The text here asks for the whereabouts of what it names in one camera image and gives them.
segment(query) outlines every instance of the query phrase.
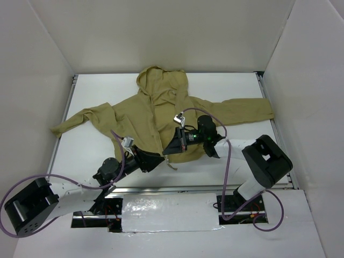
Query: white wall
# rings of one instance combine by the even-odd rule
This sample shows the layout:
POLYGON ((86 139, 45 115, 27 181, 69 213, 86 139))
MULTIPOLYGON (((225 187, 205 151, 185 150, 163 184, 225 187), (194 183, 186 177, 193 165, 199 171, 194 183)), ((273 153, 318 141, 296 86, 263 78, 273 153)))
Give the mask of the white wall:
MULTIPOLYGON (((25 0, 0 1, 0 197, 19 179, 45 173, 72 72, 25 0)), ((7 216, 5 225, 9 230, 7 216)), ((17 240, 0 232, 0 256, 17 240)))
POLYGON ((297 0, 264 82, 328 257, 343 257, 344 21, 327 0, 297 0))
POLYGON ((30 0, 77 73, 265 70, 294 0, 30 0))

